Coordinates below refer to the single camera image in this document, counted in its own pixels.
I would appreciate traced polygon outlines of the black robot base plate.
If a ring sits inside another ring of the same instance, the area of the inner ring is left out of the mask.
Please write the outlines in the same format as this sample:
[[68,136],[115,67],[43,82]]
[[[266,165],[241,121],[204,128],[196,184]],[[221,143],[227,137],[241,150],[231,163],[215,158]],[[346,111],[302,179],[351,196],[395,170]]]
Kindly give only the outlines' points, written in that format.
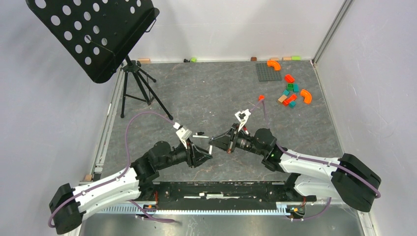
[[157,210],[273,210],[276,203],[314,202],[284,181],[154,182],[140,187],[138,202]]

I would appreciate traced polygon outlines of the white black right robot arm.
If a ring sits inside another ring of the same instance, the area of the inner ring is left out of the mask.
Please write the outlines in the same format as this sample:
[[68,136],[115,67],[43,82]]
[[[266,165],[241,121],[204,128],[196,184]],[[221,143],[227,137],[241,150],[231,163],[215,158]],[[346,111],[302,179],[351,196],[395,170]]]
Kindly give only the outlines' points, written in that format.
[[370,212],[375,199],[381,196],[381,178],[355,155],[328,158],[298,153],[280,146],[269,128],[260,128],[251,136],[234,124],[212,137],[209,144],[227,153],[239,148],[259,155],[270,171],[296,175],[295,181],[284,187],[284,195],[291,201],[301,196],[321,196]]

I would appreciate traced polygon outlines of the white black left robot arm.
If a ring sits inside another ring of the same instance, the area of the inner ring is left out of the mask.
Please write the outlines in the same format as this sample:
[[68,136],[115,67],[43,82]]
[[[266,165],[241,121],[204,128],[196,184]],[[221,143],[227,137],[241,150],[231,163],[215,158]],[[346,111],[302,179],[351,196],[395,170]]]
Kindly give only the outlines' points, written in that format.
[[159,177],[160,170],[180,163],[196,168],[210,159],[209,151],[189,140],[177,147],[166,141],[157,142],[142,157],[113,175],[76,187],[69,183],[61,185],[49,203],[48,226],[62,235],[114,204],[139,197],[149,200],[154,196],[152,182]]

